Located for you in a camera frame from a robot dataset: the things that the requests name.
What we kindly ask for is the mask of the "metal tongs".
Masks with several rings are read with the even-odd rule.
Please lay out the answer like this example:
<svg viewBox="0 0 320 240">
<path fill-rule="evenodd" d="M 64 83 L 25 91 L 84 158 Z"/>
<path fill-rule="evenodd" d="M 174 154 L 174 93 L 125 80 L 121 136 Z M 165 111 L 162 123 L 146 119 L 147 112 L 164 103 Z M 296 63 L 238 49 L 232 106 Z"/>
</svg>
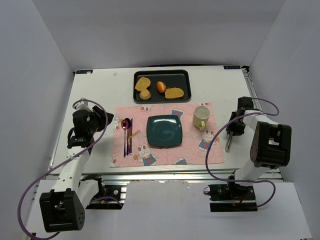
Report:
<svg viewBox="0 0 320 240">
<path fill-rule="evenodd" d="M 230 151 L 230 147 L 231 147 L 231 143 L 232 143 L 232 138 L 233 138 L 233 133 L 230 132 L 228 134 L 228 138 L 227 138 L 227 141 L 226 141 L 226 145 L 225 145 L 225 152 L 228 153 Z"/>
</svg>

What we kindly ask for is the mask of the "glossy orange bread bun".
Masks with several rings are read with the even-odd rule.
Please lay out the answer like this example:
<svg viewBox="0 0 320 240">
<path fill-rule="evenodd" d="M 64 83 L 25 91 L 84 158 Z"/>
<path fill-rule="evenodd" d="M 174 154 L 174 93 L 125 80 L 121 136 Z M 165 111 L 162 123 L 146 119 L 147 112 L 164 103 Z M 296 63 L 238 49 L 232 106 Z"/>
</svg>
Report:
<svg viewBox="0 0 320 240">
<path fill-rule="evenodd" d="M 167 86 L 162 81 L 157 82 L 156 88 L 159 93 L 164 93 L 167 90 Z"/>
</svg>

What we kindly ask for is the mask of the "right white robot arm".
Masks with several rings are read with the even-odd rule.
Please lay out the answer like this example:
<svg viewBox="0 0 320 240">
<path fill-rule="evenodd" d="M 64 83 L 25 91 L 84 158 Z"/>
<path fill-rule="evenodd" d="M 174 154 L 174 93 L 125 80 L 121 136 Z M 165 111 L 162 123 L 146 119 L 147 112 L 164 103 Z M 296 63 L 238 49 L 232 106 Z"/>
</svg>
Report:
<svg viewBox="0 0 320 240">
<path fill-rule="evenodd" d="M 251 186 L 270 170 L 287 166 L 291 155 L 291 126 L 268 118 L 267 113 L 254 107 L 253 100 L 247 96 L 238 98 L 237 110 L 231 113 L 226 128 L 226 152 L 230 150 L 232 138 L 243 135 L 245 127 L 254 131 L 249 160 L 230 176 L 236 184 L 244 187 Z"/>
</svg>

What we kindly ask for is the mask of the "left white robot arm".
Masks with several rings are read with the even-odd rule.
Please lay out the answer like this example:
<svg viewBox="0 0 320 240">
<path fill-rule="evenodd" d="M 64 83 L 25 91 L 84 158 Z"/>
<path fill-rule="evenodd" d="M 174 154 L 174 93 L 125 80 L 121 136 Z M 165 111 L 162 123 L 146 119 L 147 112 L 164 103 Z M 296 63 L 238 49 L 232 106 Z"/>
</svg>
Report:
<svg viewBox="0 0 320 240">
<path fill-rule="evenodd" d="M 44 229 L 48 233 L 79 231 L 85 223 L 85 208 L 96 196 L 103 194 L 102 181 L 96 177 L 82 177 L 89 160 L 94 135 L 105 131 L 114 115 L 95 105 L 75 107 L 73 128 L 67 136 L 67 159 L 55 184 L 39 199 Z"/>
</svg>

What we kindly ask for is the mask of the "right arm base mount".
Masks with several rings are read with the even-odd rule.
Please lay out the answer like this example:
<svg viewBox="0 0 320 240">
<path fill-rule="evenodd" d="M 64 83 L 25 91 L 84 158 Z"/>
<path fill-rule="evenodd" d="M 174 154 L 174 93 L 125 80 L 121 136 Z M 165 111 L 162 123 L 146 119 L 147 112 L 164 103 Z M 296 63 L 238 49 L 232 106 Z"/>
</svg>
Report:
<svg viewBox="0 0 320 240">
<path fill-rule="evenodd" d="M 257 212 L 253 186 L 242 186 L 235 182 L 211 184 L 203 189 L 209 196 L 210 211 L 213 213 Z"/>
</svg>

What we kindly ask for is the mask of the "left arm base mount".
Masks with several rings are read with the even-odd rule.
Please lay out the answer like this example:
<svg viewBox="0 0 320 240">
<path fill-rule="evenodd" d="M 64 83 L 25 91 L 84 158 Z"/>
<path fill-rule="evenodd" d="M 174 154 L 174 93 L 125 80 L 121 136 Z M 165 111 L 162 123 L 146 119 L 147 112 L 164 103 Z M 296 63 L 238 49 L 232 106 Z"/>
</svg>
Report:
<svg viewBox="0 0 320 240">
<path fill-rule="evenodd" d="M 94 180 L 98 185 L 98 193 L 91 199 L 101 200 L 89 203 L 86 207 L 87 210 L 121 210 L 122 206 L 118 203 L 121 202 L 121 185 L 105 184 L 104 179 L 101 175 L 85 175 L 81 180 L 80 184 L 84 181 Z"/>
</svg>

